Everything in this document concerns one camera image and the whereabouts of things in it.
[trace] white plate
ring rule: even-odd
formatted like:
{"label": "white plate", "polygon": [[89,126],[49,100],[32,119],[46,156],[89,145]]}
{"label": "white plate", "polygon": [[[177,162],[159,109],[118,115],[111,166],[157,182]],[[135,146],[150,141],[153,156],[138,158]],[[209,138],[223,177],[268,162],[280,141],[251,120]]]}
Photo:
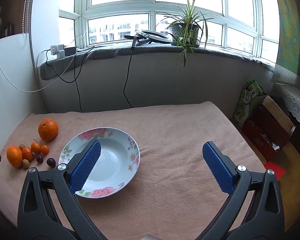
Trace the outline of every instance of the white plate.
{"label": "white plate", "polygon": [[103,198],[118,192],[132,180],[140,164],[140,151],[135,140],[126,132],[110,127],[94,128],[78,134],[67,143],[59,164],[67,164],[92,139],[100,142],[101,155],[76,195]]}

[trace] yellow green painting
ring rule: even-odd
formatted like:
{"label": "yellow green painting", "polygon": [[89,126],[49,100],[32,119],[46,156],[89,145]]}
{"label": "yellow green painting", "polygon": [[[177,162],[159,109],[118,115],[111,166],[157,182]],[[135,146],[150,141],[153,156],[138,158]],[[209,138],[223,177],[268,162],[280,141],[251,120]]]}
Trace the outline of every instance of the yellow green painting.
{"label": "yellow green painting", "polygon": [[296,0],[278,0],[280,41],[277,64],[297,74],[300,54],[300,23]]}

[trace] textured blue pad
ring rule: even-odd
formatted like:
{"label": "textured blue pad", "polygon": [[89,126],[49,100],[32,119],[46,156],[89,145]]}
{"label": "textured blue pad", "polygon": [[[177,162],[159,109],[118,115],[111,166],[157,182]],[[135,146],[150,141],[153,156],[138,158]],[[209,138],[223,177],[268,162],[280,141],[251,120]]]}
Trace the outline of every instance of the textured blue pad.
{"label": "textured blue pad", "polygon": [[234,177],[208,142],[203,145],[202,155],[221,190],[231,194],[234,191]]}
{"label": "textured blue pad", "polygon": [[71,174],[69,189],[72,194],[82,189],[94,165],[99,159],[100,153],[101,145],[99,141],[95,141]]}

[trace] pink blanket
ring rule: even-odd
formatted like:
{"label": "pink blanket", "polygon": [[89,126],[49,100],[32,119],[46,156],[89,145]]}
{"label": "pink blanket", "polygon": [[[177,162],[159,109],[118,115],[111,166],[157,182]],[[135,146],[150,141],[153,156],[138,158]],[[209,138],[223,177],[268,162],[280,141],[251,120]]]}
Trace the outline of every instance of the pink blanket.
{"label": "pink blanket", "polygon": [[[110,240],[137,240],[145,234],[166,240],[193,240],[204,230],[227,198],[202,158],[202,145],[207,141],[213,141],[236,165],[243,164],[251,171],[265,170],[239,132],[211,102],[85,114],[31,114],[1,151],[0,210],[15,225],[26,170],[12,168],[5,152],[9,145],[29,146],[33,139],[41,142],[38,124],[48,117],[59,125],[58,136],[49,143],[49,156],[56,160],[69,140],[95,127],[119,128],[138,143],[140,167],[123,190],[103,199],[78,197],[85,212]],[[32,161],[31,166],[47,169],[45,162],[39,165]],[[51,195],[61,221],[70,228],[55,193]],[[241,219],[248,204],[240,213]]]}

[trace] white lace tablecloth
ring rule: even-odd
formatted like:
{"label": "white lace tablecloth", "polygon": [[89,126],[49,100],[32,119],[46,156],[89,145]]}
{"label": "white lace tablecloth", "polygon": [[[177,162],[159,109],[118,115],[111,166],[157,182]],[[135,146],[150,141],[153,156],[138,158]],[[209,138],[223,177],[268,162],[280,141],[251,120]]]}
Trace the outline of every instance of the white lace tablecloth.
{"label": "white lace tablecloth", "polygon": [[296,87],[281,84],[275,84],[274,86],[283,98],[288,110],[300,123],[300,90]]}

